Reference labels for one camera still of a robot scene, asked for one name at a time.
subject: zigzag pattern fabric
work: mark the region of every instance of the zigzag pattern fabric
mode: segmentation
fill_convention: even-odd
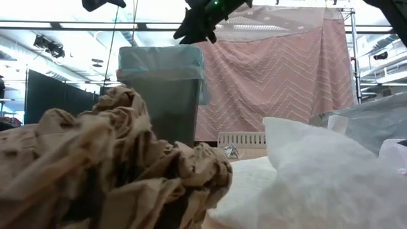
[[[198,45],[211,100],[198,109],[196,141],[264,131],[266,116],[308,123],[312,115],[354,105],[343,20],[324,19],[303,34]]]

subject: trash can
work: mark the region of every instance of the trash can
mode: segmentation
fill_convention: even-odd
[[[198,105],[209,100],[200,49],[123,47],[119,53],[117,79],[146,102],[157,137],[193,146]]]

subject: brown packing paper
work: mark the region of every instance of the brown packing paper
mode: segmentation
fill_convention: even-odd
[[[222,153],[157,140],[124,87],[77,118],[51,109],[0,141],[0,228],[200,228],[231,183]]]

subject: metal pipe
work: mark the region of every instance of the metal pipe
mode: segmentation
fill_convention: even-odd
[[[3,106],[4,106],[4,101],[0,101],[1,108],[0,108],[0,117],[3,117]]]
[[[354,75],[356,82],[356,98],[359,104],[362,103],[361,76],[359,75],[359,62],[357,61],[357,31],[355,23],[355,9],[350,12],[350,23],[352,24],[352,42],[354,43]]]
[[[377,93],[374,93],[374,92],[363,92],[362,96],[363,96],[363,97],[371,97],[371,98],[374,98],[374,97],[377,96]]]
[[[361,83],[362,87],[407,87],[407,83]]]
[[[27,114],[27,100],[28,100],[28,79],[29,79],[29,73],[30,69],[28,68],[28,64],[25,65],[25,91],[24,91],[24,117],[23,117],[23,123],[22,125],[25,124],[25,116]]]

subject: plastic bin liner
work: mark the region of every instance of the plastic bin liner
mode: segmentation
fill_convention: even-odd
[[[310,124],[328,127],[332,115],[348,118],[346,135],[379,154],[386,139],[407,139],[407,93],[311,117]]]
[[[200,80],[199,105],[209,103],[204,56],[197,46],[122,47],[119,50],[119,81],[134,78]]]

